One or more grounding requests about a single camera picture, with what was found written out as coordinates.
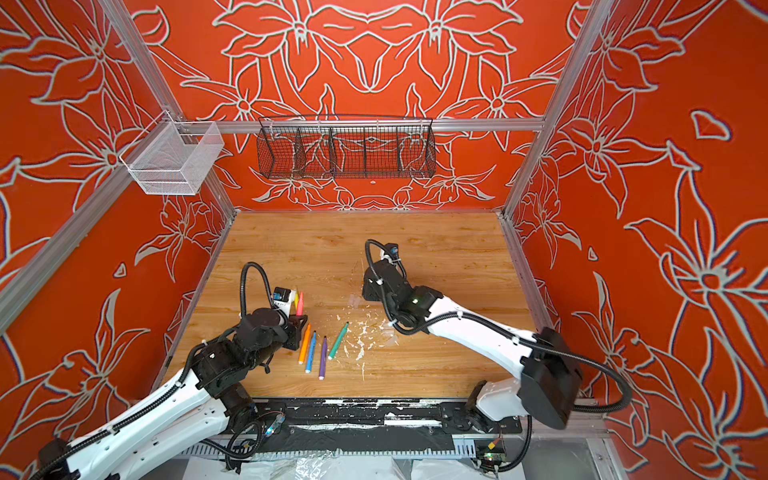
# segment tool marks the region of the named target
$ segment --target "red floral backdrop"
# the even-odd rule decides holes
[[[128,9],[184,113],[260,116],[543,115],[585,0],[183,2]],[[441,134],[431,180],[267,180],[256,139],[228,136],[216,172],[244,210],[488,209],[503,205],[533,138]]]
[[[0,288],[160,113],[95,2],[0,5]],[[149,393],[224,218],[132,184],[0,336],[0,478]]]
[[[764,2],[618,2],[515,211],[555,325],[632,385],[632,478],[768,472],[767,41]]]

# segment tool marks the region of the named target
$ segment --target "wooden tabletop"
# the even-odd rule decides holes
[[[495,214],[247,213],[235,220],[166,379],[193,346],[237,323],[240,270],[248,261],[264,267],[272,288],[304,292],[304,311],[319,337],[311,374],[298,364],[298,352],[281,349],[271,374],[259,368],[243,381],[253,396],[466,397],[480,380],[510,376],[450,340],[395,333],[381,303],[361,297],[368,238],[399,244],[413,286],[430,286],[498,322],[534,329]],[[255,270],[247,299],[249,311],[267,305]],[[349,332],[320,381],[323,336],[333,344],[345,322]]]

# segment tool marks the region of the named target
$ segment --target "purple marker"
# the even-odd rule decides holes
[[[323,351],[320,353],[320,374],[317,378],[326,378],[326,357],[328,356],[328,339],[323,337]]]

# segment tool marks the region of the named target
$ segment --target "black wire basket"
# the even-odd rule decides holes
[[[430,178],[432,119],[323,115],[260,118],[266,178]]]

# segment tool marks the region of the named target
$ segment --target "green marker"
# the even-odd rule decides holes
[[[344,328],[341,329],[341,333],[339,334],[339,338],[336,339],[336,343],[333,344],[333,348],[331,349],[331,353],[328,355],[328,360],[333,360],[333,357],[336,356],[336,351],[341,346],[341,341],[346,335],[346,330],[349,328],[349,322],[346,323]]]

